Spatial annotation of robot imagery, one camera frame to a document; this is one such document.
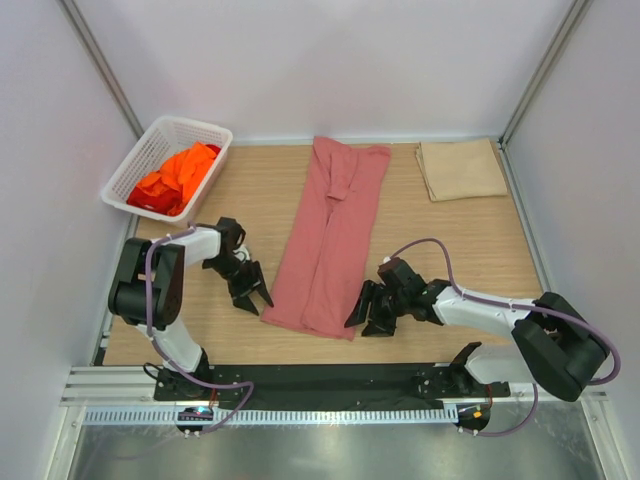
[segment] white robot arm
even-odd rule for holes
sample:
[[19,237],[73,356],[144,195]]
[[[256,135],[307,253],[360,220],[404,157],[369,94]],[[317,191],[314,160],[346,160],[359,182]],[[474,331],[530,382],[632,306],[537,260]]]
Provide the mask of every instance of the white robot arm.
[[[264,283],[260,263],[253,261],[243,243],[245,231],[231,218],[216,225],[198,225],[188,236],[171,240],[154,252],[152,333],[160,349],[182,370],[207,381],[209,363],[205,351],[189,335],[179,312],[185,268],[202,262],[227,280],[233,305],[255,315],[249,298],[257,291],[273,305]],[[109,293],[109,309],[147,335],[144,259],[152,241],[129,239]],[[165,369],[174,370],[165,360]]]
[[[512,299],[460,291],[449,281],[425,282],[399,257],[380,265],[378,275],[382,283],[364,283],[345,326],[368,319],[363,336],[388,337],[395,332],[397,318],[410,314],[418,321],[472,327],[512,340],[510,345],[465,347],[467,352],[472,350],[465,368],[481,384],[537,383],[562,400],[575,401],[610,353],[602,339],[589,332],[589,325],[558,294],[547,292],[539,299]],[[520,309],[527,306],[569,315],[582,320],[585,326]]]

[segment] beige towel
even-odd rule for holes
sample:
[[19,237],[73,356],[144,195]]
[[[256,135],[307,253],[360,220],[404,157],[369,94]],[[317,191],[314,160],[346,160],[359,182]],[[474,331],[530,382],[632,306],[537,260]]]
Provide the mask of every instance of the beige towel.
[[508,194],[488,138],[473,142],[421,143],[416,159],[433,202]]

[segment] orange garment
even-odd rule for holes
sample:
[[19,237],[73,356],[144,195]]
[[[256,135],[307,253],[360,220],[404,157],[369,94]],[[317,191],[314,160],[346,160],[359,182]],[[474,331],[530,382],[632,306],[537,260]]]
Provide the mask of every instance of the orange garment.
[[220,150],[196,142],[175,154],[160,170],[140,180],[127,199],[129,205],[156,213],[182,213],[213,165]]

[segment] white basket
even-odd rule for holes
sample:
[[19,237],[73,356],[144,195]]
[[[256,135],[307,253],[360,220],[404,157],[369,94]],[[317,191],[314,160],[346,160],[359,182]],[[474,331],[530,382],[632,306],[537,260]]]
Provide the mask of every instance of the white basket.
[[[210,123],[180,117],[160,117],[138,140],[136,146],[102,189],[102,200],[125,212],[184,227],[193,219],[209,189],[218,178],[227,161],[227,150],[232,139],[233,135],[229,130]],[[180,215],[170,217],[127,205],[127,198],[133,187],[142,178],[158,170],[171,156],[192,147],[195,142],[217,145],[220,147],[220,153]]]

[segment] wooden table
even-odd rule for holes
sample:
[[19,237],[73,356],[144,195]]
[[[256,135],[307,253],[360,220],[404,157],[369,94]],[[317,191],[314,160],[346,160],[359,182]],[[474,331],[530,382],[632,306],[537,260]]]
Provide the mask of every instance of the wooden table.
[[[420,237],[434,236],[449,248],[458,283],[513,297],[540,294],[533,262],[510,197],[431,203],[415,160],[416,144],[393,144],[371,240],[366,278],[377,279],[385,256]],[[247,231],[252,256],[262,264],[267,285],[276,275],[306,178],[310,146],[234,147],[197,221],[215,224],[233,217]],[[142,219],[137,236],[159,237],[170,228]],[[435,245],[402,255],[425,280],[446,278]],[[254,294],[262,310],[262,300]],[[212,270],[193,266],[185,274],[182,316],[212,364],[447,362],[467,343],[504,340],[477,330],[438,327],[411,317],[398,321],[392,338],[353,342],[318,338],[266,325],[235,309],[226,282]],[[116,318],[105,365],[160,362],[149,342]]]

